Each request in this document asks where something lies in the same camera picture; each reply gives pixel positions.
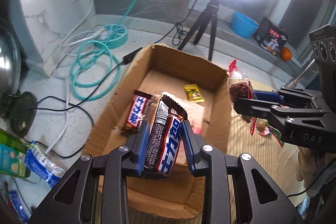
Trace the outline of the gloved right hand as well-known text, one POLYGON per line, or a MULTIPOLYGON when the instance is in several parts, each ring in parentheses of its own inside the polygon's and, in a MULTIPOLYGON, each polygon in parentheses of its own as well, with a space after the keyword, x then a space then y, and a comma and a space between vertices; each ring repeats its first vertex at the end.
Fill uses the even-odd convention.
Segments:
POLYGON ((325 170, 315 183, 313 183, 322 170, 335 159, 335 154, 322 153, 321 151, 315 151, 304 147, 298 148, 298 163, 296 166, 297 180, 303 181, 305 189, 312 185, 312 187, 306 191, 307 196, 312 198, 319 192, 324 184, 335 179, 334 163, 325 170))

